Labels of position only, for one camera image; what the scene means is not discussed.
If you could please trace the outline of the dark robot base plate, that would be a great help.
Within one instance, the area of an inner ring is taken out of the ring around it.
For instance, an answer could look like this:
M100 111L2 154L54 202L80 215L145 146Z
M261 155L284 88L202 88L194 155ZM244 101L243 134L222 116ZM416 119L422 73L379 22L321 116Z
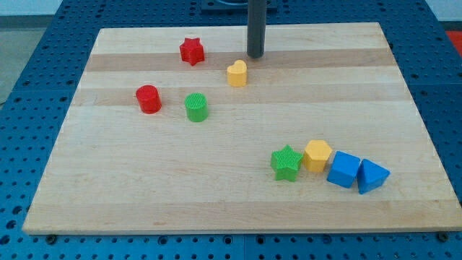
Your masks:
M200 0L202 12L245 12L248 0Z

